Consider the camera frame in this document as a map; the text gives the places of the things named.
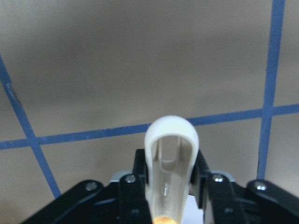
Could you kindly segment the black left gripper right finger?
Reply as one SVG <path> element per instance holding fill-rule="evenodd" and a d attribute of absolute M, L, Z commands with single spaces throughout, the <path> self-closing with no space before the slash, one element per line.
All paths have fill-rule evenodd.
<path fill-rule="evenodd" d="M 191 187 L 205 224 L 297 224 L 299 199 L 267 180 L 242 187 L 232 176 L 211 171 L 198 152 Z"/>

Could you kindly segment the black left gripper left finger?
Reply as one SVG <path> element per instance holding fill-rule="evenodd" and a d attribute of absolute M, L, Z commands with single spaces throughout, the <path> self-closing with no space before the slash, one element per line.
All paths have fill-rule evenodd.
<path fill-rule="evenodd" d="M 145 196 L 145 152 L 137 149 L 132 172 L 104 186 L 84 180 L 23 221 L 25 224 L 150 224 Z"/>

